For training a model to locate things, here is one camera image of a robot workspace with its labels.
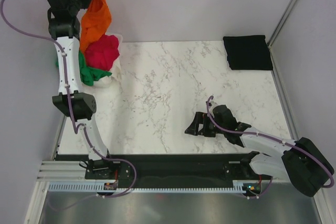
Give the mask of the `orange t shirt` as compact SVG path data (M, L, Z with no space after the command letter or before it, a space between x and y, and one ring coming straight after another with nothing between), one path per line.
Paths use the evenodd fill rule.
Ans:
M106 33L111 23L112 15L106 0L92 0L81 19L80 51L85 53L91 43Z

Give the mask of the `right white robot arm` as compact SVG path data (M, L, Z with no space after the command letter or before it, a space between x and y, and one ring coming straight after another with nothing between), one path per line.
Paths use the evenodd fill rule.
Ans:
M196 112L185 134L204 137L222 134L231 144L251 149L247 162L240 166L241 174L248 179L257 174L282 179L308 197L335 183L334 168L312 140L283 139L263 133L237 121L225 105L211 102L205 113Z

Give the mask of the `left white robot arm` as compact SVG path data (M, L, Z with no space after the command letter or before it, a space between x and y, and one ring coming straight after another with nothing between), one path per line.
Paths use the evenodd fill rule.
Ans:
M109 160L109 151L99 133L95 113L94 96L84 93L79 68L80 10L89 7L92 0L47 0L49 33L55 41L59 68L58 95L52 98L54 106L72 122L73 130L80 133L87 145L88 160L80 166L88 172L96 172L103 178L111 178L115 165Z

